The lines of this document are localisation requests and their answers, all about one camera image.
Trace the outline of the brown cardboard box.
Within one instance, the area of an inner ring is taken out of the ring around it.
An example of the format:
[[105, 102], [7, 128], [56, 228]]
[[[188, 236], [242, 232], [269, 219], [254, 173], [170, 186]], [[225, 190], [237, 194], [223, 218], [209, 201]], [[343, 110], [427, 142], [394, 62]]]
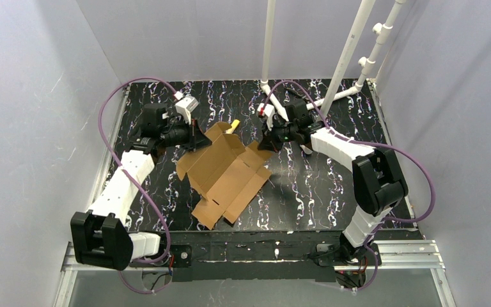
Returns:
[[222, 217], [235, 223], [272, 174], [265, 163], [274, 153], [260, 150], [257, 141], [245, 146], [226, 132], [230, 128], [215, 123], [205, 133], [212, 144], [185, 153], [176, 164], [178, 178], [186, 178], [201, 195], [192, 215], [209, 230]]

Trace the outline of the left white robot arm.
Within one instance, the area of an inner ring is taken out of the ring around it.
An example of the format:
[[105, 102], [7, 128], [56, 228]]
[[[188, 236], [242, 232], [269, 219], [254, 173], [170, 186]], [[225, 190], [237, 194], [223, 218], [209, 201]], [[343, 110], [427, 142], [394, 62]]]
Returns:
[[187, 96], [171, 111], [165, 104], [143, 106], [141, 118], [118, 159], [118, 168], [101, 195], [85, 212], [70, 221], [75, 259], [81, 264], [124, 270], [134, 260], [162, 260], [170, 240], [160, 247], [161, 236], [153, 232], [130, 233], [125, 228], [127, 213], [141, 184], [154, 170], [169, 147], [195, 152], [212, 144], [201, 131], [192, 112], [198, 101]]

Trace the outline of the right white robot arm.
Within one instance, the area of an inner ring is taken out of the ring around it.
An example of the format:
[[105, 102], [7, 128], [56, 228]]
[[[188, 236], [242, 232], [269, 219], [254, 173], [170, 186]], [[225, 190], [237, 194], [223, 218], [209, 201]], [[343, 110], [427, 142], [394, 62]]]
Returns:
[[309, 258], [319, 266], [359, 258], [384, 218], [409, 191], [396, 153], [390, 148], [345, 140], [339, 132], [316, 121], [304, 101], [286, 105], [285, 111], [287, 117], [282, 118], [274, 106], [258, 106], [258, 116], [263, 119], [263, 138], [258, 149], [278, 152], [286, 142], [296, 142], [335, 160], [353, 178], [357, 207], [351, 222], [337, 244], [319, 244]]

